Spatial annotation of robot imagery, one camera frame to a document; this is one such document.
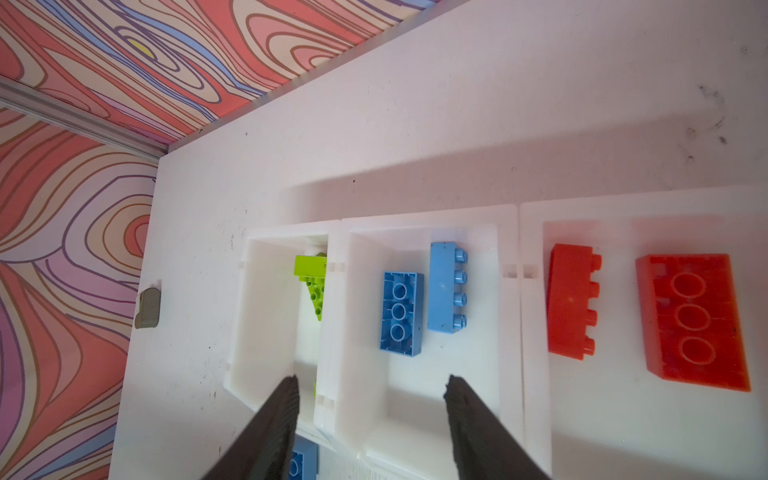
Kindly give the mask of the blue lego brick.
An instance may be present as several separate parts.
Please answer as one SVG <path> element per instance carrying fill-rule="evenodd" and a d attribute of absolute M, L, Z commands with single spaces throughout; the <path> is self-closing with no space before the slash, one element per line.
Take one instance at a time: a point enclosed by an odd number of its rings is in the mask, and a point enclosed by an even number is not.
<path fill-rule="evenodd" d="M 289 463 L 289 480 L 316 480 L 319 468 L 319 446 L 301 436 L 296 436 Z"/>
<path fill-rule="evenodd" d="M 421 353 L 424 324 L 424 275 L 385 271 L 379 348 L 415 357 Z"/>

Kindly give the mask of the green lego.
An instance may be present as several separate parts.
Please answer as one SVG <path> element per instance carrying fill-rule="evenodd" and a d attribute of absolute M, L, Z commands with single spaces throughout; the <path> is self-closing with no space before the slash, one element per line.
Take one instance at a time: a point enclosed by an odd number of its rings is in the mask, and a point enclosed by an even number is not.
<path fill-rule="evenodd" d="M 325 253 L 315 256 L 300 255 L 295 259 L 294 275 L 306 285 L 318 321 L 322 320 L 323 315 L 326 271 Z"/>

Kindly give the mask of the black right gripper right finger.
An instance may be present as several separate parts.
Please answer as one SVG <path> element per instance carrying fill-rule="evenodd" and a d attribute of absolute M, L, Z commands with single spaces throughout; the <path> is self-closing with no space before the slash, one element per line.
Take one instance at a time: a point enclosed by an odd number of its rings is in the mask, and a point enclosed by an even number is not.
<path fill-rule="evenodd" d="M 546 479 L 469 383 L 450 376 L 446 393 L 453 458 L 461 479 Z"/>

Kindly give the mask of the red lego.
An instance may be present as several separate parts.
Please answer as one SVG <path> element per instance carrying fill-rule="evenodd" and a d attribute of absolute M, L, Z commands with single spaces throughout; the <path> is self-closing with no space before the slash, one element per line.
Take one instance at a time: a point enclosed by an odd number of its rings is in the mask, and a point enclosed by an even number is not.
<path fill-rule="evenodd" d="M 602 257 L 592 247 L 555 244 L 548 272 L 547 333 L 549 352 L 582 361 L 595 353 L 588 327 L 598 322 L 589 301 L 600 295 L 600 285 L 591 279 L 602 267 Z"/>

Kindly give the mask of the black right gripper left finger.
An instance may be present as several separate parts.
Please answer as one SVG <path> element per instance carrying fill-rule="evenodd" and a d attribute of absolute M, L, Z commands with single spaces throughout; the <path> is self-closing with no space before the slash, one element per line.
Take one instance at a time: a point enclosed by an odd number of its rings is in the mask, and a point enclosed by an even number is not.
<path fill-rule="evenodd" d="M 298 415 L 298 379 L 285 377 L 203 479 L 288 479 Z"/>

